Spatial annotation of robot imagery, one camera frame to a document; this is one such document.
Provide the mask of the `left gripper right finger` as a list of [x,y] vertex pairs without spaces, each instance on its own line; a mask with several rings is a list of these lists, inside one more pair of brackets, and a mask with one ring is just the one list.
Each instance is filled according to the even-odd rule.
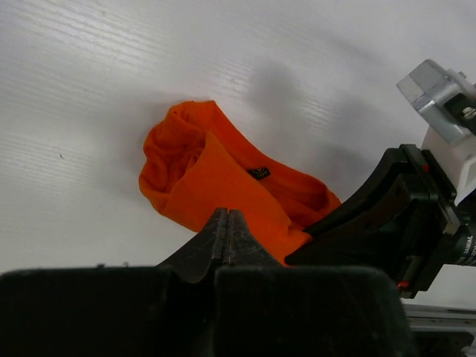
[[229,213],[226,266],[215,274],[217,356],[415,356],[393,281],[365,267],[246,266],[249,235]]

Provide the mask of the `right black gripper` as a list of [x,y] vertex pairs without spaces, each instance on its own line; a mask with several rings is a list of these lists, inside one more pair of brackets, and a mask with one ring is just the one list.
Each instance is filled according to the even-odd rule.
[[[409,162],[427,201],[411,204],[413,176],[402,174]],[[454,185],[430,151],[402,144],[386,149],[365,183],[304,231],[311,239],[286,256],[289,266],[389,268],[402,238],[408,247],[394,280],[400,296],[412,299],[428,291],[445,264],[475,266],[475,193],[457,204]]]

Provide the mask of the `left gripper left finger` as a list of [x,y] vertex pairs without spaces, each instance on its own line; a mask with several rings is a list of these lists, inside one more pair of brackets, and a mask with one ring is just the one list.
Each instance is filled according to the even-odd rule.
[[166,356],[213,313],[228,212],[157,266],[23,269],[1,276],[3,356]]

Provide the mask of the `orange t-shirt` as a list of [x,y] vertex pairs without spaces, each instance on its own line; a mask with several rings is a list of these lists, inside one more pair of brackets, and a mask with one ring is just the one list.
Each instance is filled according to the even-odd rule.
[[278,261],[340,205],[323,182],[259,151],[213,101],[171,107],[149,132],[144,154],[138,183],[157,212],[200,231],[217,208],[239,210]]

